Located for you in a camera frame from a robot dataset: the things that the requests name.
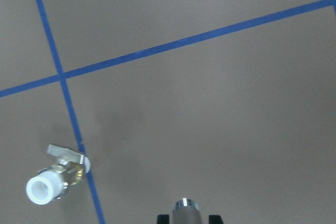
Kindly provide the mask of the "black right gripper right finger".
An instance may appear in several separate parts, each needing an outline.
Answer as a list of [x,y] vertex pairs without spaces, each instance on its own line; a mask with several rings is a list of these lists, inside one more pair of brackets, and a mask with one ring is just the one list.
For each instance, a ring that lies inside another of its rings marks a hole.
[[209,224],[223,224],[223,220],[220,215],[209,215],[208,223]]

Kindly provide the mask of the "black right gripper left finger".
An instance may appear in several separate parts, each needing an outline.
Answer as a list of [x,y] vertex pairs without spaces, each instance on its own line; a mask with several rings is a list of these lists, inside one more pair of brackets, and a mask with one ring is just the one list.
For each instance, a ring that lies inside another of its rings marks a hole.
[[158,215],[157,224],[170,224],[170,215],[167,214]]

